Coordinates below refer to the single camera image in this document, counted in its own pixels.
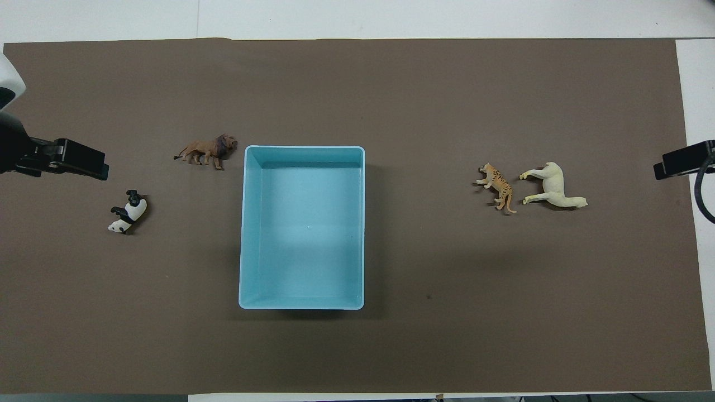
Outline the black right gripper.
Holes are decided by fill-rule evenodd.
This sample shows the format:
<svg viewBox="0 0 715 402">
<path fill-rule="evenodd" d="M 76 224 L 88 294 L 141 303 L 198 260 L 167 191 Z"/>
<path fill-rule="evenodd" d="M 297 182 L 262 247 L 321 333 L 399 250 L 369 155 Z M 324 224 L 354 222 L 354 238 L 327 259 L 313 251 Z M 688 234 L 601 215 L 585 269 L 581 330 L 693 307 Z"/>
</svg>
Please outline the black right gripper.
<svg viewBox="0 0 715 402">
<path fill-rule="evenodd" d="M 661 160 L 654 164 L 656 180 L 691 175 L 699 170 L 714 171 L 714 140 L 705 140 L 664 153 Z"/>
</svg>

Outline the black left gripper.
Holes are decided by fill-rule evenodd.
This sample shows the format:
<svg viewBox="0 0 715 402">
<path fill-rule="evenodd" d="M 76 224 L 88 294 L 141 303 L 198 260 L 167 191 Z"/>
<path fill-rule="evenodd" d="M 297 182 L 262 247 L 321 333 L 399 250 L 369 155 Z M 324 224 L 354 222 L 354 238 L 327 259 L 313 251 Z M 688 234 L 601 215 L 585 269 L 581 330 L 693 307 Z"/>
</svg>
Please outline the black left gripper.
<svg viewBox="0 0 715 402">
<path fill-rule="evenodd" d="M 55 156 L 55 168 L 64 173 L 90 176 L 96 180 L 109 178 L 105 153 L 77 141 L 57 139 L 56 142 L 30 137 L 21 121 L 8 112 L 1 112 L 1 173 L 15 171 L 38 178 L 45 171 L 56 171 L 50 166 L 48 150 L 61 147 Z"/>
</svg>

